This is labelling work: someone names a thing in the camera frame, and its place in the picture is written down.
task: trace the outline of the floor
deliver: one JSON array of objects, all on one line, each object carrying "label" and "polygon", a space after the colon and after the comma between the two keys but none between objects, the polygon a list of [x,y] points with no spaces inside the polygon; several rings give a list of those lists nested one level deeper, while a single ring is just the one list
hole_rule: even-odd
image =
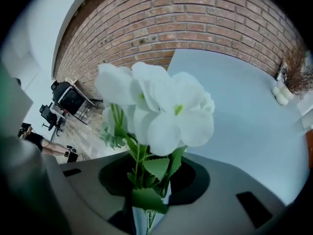
[{"label": "floor", "polygon": [[[96,159],[127,150],[127,147],[116,148],[106,147],[103,140],[101,140],[101,126],[105,121],[103,112],[103,105],[99,109],[92,107],[87,112],[87,117],[83,121],[87,125],[81,123],[73,116],[66,116],[66,122],[61,126],[63,132],[58,132],[59,136],[54,135],[53,142],[59,143],[63,146],[73,146],[79,157],[77,161]],[[67,162],[67,158],[63,156],[56,157],[59,164]]]}]

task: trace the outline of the dried plant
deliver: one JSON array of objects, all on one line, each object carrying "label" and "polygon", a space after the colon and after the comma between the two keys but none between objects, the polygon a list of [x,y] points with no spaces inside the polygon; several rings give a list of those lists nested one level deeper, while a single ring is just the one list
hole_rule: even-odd
[{"label": "dried plant", "polygon": [[313,89],[313,67],[306,65],[306,48],[298,43],[295,48],[284,51],[281,68],[282,80],[291,93],[303,99],[303,95]]}]

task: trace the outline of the white vase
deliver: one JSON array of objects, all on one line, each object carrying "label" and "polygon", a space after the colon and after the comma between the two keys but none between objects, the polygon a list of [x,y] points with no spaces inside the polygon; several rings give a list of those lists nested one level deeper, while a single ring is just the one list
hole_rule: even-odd
[{"label": "white vase", "polygon": [[277,86],[273,87],[272,93],[280,105],[288,104],[289,100],[293,99],[294,96],[282,80],[277,81]]},{"label": "white vase", "polygon": [[[168,185],[167,193],[165,198],[163,198],[163,203],[168,204],[168,200],[171,192],[171,183]],[[142,208],[133,207],[133,216],[134,216],[134,223],[136,227],[136,235],[146,235],[147,232],[147,215]],[[152,225],[152,229],[162,220],[164,214],[157,213],[155,220]]]}]

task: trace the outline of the brick wall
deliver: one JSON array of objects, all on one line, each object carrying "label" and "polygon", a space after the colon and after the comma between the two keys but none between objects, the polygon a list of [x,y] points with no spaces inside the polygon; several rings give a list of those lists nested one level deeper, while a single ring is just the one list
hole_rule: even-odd
[{"label": "brick wall", "polygon": [[298,33],[270,0],[86,0],[63,36],[54,76],[78,78],[86,94],[97,65],[168,67],[176,48],[211,50],[276,75]]}]

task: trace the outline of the black dress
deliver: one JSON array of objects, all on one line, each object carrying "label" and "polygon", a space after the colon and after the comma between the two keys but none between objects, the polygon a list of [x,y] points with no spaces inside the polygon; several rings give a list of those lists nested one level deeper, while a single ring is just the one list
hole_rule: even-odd
[{"label": "black dress", "polygon": [[43,151],[43,146],[42,146],[42,140],[43,140],[43,136],[33,133],[31,132],[26,138],[25,140],[28,140],[30,142],[32,142],[33,144],[35,144],[40,151]]}]

